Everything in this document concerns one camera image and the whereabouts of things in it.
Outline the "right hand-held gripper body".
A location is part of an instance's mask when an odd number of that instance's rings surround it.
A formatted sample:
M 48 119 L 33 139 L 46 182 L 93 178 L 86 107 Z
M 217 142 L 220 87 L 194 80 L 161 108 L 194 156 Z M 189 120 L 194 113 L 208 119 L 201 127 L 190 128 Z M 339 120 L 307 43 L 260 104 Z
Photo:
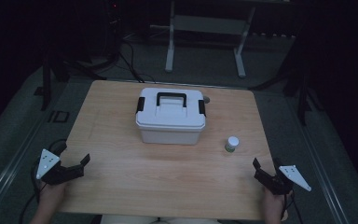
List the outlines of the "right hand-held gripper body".
M 288 194 L 293 189 L 294 184 L 299 185 L 306 191 L 311 191 L 311 186 L 295 165 L 282 165 L 280 170 L 281 173 L 279 175 L 270 175 L 262 168 L 259 171 L 255 170 L 255 179 L 274 195 Z

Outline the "dark equipment with red light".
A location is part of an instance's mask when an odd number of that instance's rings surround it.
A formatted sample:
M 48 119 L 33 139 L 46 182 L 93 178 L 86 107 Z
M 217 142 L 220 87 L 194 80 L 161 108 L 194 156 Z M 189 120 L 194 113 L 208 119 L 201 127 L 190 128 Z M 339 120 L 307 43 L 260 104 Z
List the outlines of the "dark equipment with red light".
M 115 61 L 119 55 L 122 41 L 121 0 L 104 0 L 106 10 L 106 40 L 107 58 Z

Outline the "person's left hand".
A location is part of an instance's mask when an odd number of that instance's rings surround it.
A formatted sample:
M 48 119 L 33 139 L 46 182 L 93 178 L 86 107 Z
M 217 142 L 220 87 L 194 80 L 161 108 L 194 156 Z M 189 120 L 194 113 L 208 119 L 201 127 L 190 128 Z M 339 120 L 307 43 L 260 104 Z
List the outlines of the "person's left hand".
M 46 184 L 39 195 L 38 209 L 45 215 L 53 215 L 62 203 L 65 189 L 65 183 L 60 185 Z

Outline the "white storage box black handle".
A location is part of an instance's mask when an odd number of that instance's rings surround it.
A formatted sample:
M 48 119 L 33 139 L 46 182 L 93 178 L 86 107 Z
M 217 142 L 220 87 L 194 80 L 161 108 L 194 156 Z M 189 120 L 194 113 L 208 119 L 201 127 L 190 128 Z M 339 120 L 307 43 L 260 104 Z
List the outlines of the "white storage box black handle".
M 136 109 L 144 143 L 196 145 L 206 126 L 203 94 L 195 90 L 144 88 Z

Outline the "black rectangular floor frame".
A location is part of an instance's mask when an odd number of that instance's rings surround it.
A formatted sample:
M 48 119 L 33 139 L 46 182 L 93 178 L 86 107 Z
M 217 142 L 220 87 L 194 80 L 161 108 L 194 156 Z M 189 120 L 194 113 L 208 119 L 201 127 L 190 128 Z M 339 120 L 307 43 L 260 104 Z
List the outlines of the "black rectangular floor frame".
M 70 113 L 66 111 L 52 111 L 48 117 L 48 122 L 65 123 L 70 117 Z

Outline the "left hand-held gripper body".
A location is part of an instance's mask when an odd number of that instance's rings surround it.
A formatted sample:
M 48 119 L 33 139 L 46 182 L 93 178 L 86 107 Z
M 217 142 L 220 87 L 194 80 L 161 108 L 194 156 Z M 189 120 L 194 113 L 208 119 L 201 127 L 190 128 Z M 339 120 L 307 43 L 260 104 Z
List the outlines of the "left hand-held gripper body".
M 47 149 L 43 149 L 39 159 L 35 178 L 49 185 L 60 185 L 84 175 L 82 163 L 64 167 L 61 165 L 61 158 Z

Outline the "person's right hand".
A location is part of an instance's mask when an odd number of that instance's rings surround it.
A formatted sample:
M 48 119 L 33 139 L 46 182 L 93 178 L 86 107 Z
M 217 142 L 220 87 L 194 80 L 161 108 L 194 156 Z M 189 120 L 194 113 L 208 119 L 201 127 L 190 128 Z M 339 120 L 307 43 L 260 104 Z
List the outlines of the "person's right hand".
M 286 195 L 274 195 L 269 189 L 263 188 L 264 196 L 262 201 L 263 218 L 279 218 L 282 220 L 285 210 L 285 198 L 293 194 L 290 191 Z

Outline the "small white bottle green label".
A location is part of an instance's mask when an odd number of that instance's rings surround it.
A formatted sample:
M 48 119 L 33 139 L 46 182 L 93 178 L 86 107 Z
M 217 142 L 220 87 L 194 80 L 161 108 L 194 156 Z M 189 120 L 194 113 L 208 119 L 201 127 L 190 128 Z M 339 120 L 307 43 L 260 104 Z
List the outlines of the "small white bottle green label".
M 230 136 L 225 144 L 225 150 L 227 152 L 234 152 L 236 147 L 240 144 L 240 140 L 236 136 Z

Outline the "white metal stand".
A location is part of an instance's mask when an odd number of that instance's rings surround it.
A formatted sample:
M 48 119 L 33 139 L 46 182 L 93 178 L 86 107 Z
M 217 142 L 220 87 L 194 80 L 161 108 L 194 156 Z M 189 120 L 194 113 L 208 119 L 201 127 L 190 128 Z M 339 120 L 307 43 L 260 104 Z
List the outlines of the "white metal stand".
M 251 23 L 255 14 L 255 7 L 251 7 L 247 13 L 245 20 L 232 20 L 209 18 L 177 14 L 175 12 L 175 0 L 171 0 L 170 8 L 170 26 L 169 26 L 169 45 L 166 56 L 165 71 L 170 73 L 173 69 L 174 60 L 174 32 L 175 31 L 190 31 L 202 32 L 210 34 L 223 35 L 239 35 L 241 41 L 239 45 L 233 49 L 234 60 L 237 67 L 239 78 L 245 78 L 245 68 L 242 59 L 242 50 L 245 40 L 249 34 Z

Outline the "black tripod stand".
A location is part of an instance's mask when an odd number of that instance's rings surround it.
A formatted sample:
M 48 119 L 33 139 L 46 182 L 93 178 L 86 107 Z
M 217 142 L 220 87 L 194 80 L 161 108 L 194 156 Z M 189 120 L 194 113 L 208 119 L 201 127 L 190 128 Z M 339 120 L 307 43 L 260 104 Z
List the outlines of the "black tripod stand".
M 315 41 L 309 35 L 304 33 L 298 34 L 282 61 L 277 75 L 268 81 L 250 87 L 250 90 L 261 91 L 286 79 L 287 82 L 282 93 L 286 97 L 293 97 L 296 93 L 298 94 L 296 115 L 300 123 L 305 126 L 305 113 L 308 107 L 307 99 L 311 76 L 320 64 L 317 50 Z
M 59 82 L 66 82 L 70 77 L 66 68 L 70 67 L 92 79 L 105 80 L 105 77 L 97 75 L 95 71 L 103 69 L 113 62 L 113 60 L 107 60 L 102 63 L 86 66 L 62 52 L 52 49 L 48 50 L 42 61 L 42 85 L 34 92 L 35 95 L 43 97 L 41 110 L 46 111 L 51 102 L 51 74 L 54 74 Z

